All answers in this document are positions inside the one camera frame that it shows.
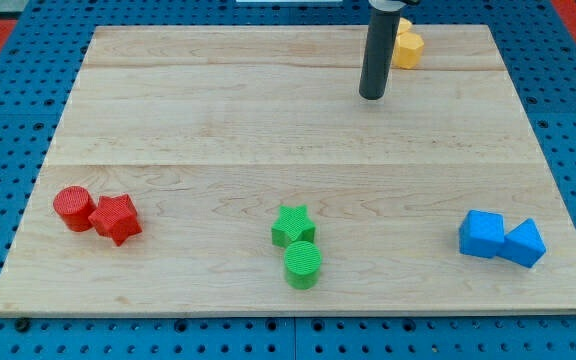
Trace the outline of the black cylindrical robot arm rod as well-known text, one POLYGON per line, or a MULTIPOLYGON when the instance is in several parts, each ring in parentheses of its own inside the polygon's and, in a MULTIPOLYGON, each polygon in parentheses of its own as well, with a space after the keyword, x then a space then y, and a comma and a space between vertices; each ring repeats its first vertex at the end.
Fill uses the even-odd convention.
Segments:
POLYGON ((370 0, 370 19, 359 82, 359 94, 366 100, 383 97, 389 77, 401 13, 418 6, 421 0, 370 0))

